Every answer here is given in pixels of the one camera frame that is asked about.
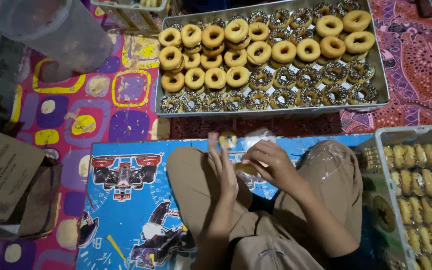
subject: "khaki pants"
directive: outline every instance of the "khaki pants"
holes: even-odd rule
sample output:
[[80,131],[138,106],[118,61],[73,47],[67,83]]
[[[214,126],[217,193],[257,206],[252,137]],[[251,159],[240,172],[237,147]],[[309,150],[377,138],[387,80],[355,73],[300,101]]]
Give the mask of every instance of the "khaki pants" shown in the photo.
[[[211,222],[219,198],[214,162],[204,151],[180,147],[169,155],[166,169],[183,224],[198,242],[198,237]],[[318,142],[309,150],[298,172],[310,181],[316,196],[359,242],[363,183],[353,151],[336,141]],[[232,209],[230,239],[274,235],[295,239],[311,254],[318,252],[304,214],[291,196],[285,192],[277,196],[273,216],[264,211],[249,212],[252,197],[244,182],[239,182],[237,202]]]

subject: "black sleeve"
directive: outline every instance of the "black sleeve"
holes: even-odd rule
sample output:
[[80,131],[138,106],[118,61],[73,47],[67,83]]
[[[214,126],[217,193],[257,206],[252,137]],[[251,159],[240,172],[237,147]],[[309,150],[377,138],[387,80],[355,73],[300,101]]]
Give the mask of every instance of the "black sleeve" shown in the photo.
[[378,269],[375,260],[366,253],[361,247],[355,251],[341,257],[331,258],[329,260],[332,269]]

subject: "plastic crate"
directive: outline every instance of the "plastic crate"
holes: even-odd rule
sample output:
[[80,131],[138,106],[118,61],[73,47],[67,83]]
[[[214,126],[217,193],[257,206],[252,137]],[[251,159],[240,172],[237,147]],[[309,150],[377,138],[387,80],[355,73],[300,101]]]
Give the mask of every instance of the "plastic crate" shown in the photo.
[[380,128],[374,137],[361,143],[360,167],[365,185],[365,202],[372,212],[373,224],[387,242],[387,259],[402,269],[413,270],[416,259],[407,239],[396,198],[396,183],[390,177],[383,147],[396,144],[432,143],[432,125]]
[[146,7],[130,0],[91,0],[101,8],[120,28],[141,32],[161,31],[164,18],[179,15],[179,0],[161,0],[159,7]]

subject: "hand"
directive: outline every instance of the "hand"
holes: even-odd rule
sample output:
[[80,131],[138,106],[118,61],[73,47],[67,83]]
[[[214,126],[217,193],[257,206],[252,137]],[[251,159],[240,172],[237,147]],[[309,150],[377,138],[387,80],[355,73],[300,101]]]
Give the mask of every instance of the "hand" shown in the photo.
[[216,174],[221,184],[221,198],[228,200],[236,200],[238,194],[238,182],[236,180],[236,171],[234,165],[228,158],[228,149],[224,145],[220,145],[221,154],[216,150],[216,142],[219,134],[217,132],[209,132],[209,153],[213,158],[216,166]]
[[286,151],[272,141],[257,142],[241,158],[241,162],[251,164],[264,180],[292,196],[311,192],[309,182],[299,175]]

